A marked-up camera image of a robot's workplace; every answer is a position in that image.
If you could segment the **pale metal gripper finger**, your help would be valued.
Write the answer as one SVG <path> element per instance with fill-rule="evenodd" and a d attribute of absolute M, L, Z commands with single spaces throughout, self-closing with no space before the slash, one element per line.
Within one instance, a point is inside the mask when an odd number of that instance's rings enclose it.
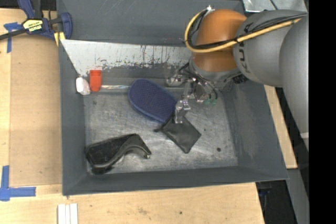
<path fill-rule="evenodd" d="M 174 112 L 174 123 L 176 124 L 182 123 L 183 121 L 182 117 L 183 117 L 183 105 L 176 105 Z"/>
<path fill-rule="evenodd" d="M 188 99 L 181 99 L 178 102 L 179 111 L 187 113 L 191 107 L 189 105 Z"/>

